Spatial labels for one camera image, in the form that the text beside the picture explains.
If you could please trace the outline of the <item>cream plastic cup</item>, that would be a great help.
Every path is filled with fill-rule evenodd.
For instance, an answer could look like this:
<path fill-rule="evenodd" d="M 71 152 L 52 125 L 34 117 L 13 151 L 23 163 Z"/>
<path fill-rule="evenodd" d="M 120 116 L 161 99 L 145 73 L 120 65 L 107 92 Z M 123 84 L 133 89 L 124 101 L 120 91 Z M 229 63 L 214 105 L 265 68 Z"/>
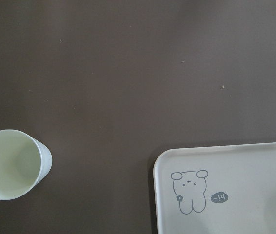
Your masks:
<path fill-rule="evenodd" d="M 0 200 L 19 198 L 52 167 L 52 154 L 41 142 L 13 129 L 0 130 Z"/>

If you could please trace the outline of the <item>cream rabbit tray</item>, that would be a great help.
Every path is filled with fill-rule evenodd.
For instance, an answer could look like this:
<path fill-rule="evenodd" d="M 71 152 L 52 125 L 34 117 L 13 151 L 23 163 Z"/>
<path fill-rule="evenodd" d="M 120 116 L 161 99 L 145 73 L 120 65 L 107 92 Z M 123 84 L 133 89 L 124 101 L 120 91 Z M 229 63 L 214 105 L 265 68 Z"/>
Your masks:
<path fill-rule="evenodd" d="M 276 142 L 170 149 L 153 178 L 160 234 L 276 234 Z"/>

